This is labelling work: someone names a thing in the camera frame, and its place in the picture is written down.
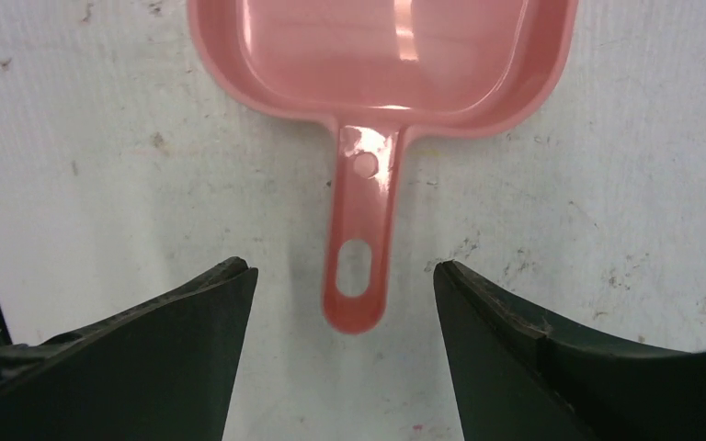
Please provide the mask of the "pink plastic dustpan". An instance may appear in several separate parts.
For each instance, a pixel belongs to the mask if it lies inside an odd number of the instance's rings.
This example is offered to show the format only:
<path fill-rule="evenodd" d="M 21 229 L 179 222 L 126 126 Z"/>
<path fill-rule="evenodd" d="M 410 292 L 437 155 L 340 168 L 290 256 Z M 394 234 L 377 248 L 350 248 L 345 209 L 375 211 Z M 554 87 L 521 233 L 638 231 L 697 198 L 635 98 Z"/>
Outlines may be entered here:
<path fill-rule="evenodd" d="M 576 1 L 195 0 L 192 42 L 236 101 L 336 139 L 322 303 L 362 334 L 384 314 L 404 153 L 512 130 L 556 87 Z"/>

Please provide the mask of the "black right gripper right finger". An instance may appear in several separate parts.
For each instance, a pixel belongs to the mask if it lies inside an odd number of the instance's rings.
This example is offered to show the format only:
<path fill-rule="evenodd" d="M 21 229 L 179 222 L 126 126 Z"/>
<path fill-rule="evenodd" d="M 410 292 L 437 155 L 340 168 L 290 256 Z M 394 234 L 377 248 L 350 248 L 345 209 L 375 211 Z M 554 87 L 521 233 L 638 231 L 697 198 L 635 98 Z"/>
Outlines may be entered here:
<path fill-rule="evenodd" d="M 467 440 L 706 440 L 706 351 L 603 333 L 446 261 L 438 317 Z"/>

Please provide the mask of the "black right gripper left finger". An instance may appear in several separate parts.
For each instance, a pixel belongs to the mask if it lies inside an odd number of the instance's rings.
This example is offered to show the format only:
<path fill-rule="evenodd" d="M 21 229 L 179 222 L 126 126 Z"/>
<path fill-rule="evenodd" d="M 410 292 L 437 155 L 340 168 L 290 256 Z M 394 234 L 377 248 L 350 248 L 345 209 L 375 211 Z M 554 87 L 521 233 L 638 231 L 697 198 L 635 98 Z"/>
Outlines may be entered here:
<path fill-rule="evenodd" d="M 0 440 L 219 440 L 258 271 L 231 257 L 39 345 L 0 346 Z"/>

